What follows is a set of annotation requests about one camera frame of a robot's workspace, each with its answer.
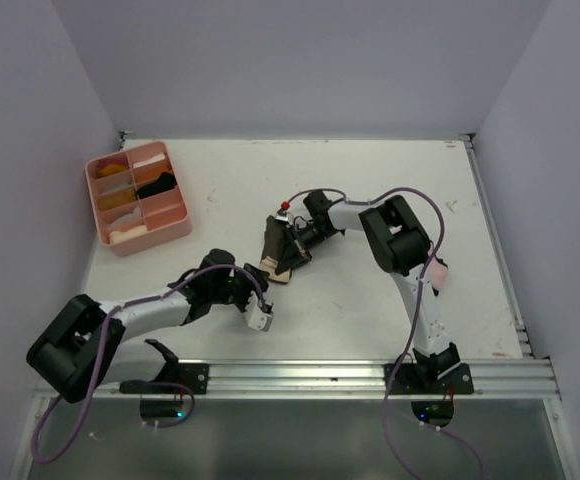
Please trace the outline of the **olive green underwear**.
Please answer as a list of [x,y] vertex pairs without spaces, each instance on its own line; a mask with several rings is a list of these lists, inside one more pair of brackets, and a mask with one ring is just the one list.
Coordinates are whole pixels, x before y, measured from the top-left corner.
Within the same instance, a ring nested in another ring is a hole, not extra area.
[[269,280],[274,283],[288,284],[292,273],[286,270],[277,273],[284,248],[284,226],[273,216],[268,216],[265,222],[264,244],[259,263],[259,269],[269,274]]

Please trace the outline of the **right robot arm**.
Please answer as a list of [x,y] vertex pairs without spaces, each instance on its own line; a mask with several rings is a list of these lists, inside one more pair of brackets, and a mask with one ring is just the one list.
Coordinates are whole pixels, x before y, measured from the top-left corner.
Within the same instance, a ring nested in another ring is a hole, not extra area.
[[276,275],[290,274],[312,260],[311,250],[336,234],[349,230],[365,235],[379,268],[394,281],[411,331],[405,351],[414,360],[397,369],[401,382],[412,380],[427,392],[446,386],[461,365],[458,348],[442,323],[432,265],[445,235],[439,217],[439,238],[432,241],[400,189],[361,202],[345,197],[329,199],[323,189],[307,193],[303,200],[309,218],[297,226],[290,203],[282,204],[266,220],[266,256],[276,262]]

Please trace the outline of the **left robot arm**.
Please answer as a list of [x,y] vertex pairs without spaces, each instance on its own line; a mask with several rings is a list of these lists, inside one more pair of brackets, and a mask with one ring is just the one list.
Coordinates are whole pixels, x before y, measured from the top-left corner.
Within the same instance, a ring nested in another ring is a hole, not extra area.
[[146,297],[96,301],[76,295],[33,342],[26,362],[69,403],[101,384],[118,383],[124,393],[171,392],[184,380],[183,368],[149,333],[190,325],[215,305],[234,306],[249,328],[264,332],[273,320],[268,279],[267,272],[238,267],[232,254],[213,249],[198,268]]

